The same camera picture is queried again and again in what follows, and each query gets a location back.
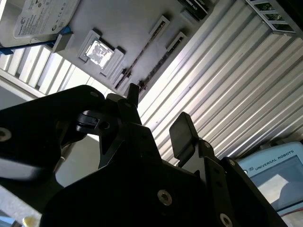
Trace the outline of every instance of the sticker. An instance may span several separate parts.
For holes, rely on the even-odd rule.
[[[26,0],[16,22],[14,37],[59,33],[70,21],[79,0]]]

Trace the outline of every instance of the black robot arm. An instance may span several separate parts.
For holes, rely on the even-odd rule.
[[[235,161],[215,157],[188,114],[169,129],[178,166],[162,160],[138,94],[131,84],[127,98],[105,99],[80,86],[0,111],[1,186],[42,213],[41,227],[286,227]],[[61,150],[87,134],[99,136],[100,169],[54,186]]]

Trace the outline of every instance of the screw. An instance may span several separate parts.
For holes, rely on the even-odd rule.
[[[172,204],[171,195],[166,190],[159,190],[158,191],[158,199],[165,206],[170,206]]]
[[[232,227],[232,221],[226,214],[221,213],[220,220],[225,227]]]
[[[208,142],[204,142],[204,144],[205,144],[205,146],[206,146],[207,148],[210,148],[210,147],[211,147],[210,144],[209,144]]]
[[[96,92],[91,92],[90,95],[94,96],[94,97],[99,97],[99,95]]]
[[[228,160],[228,161],[229,161],[229,163],[230,163],[232,166],[235,165],[235,163],[234,163],[232,160]]]
[[[0,128],[0,142],[8,141],[11,138],[11,132],[8,129]]]

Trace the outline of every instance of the white electronic device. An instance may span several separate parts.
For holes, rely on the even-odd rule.
[[[290,142],[239,161],[280,216],[303,208],[303,145]]]
[[[80,0],[0,0],[0,47],[56,40]]]

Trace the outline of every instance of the mounting hole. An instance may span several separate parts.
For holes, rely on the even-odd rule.
[[[220,182],[216,182],[216,184],[220,187],[220,188],[222,188],[223,186],[222,186],[222,184],[220,183]]]
[[[11,132],[8,129],[0,128],[0,142],[8,141],[11,138]]]
[[[96,92],[93,92],[93,91],[91,91],[90,95],[94,96],[94,97],[99,97],[99,95]]]
[[[101,122],[99,125],[100,129],[109,129],[110,124],[108,122]]]
[[[208,142],[204,142],[204,145],[207,147],[207,148],[210,148],[211,145],[208,143]]]
[[[232,227],[232,221],[226,214],[221,213],[220,220],[225,227]]]
[[[235,162],[232,161],[231,159],[229,159],[228,162],[229,162],[232,166],[235,166]]]
[[[158,191],[158,199],[165,206],[170,206],[172,204],[172,197],[166,190]]]

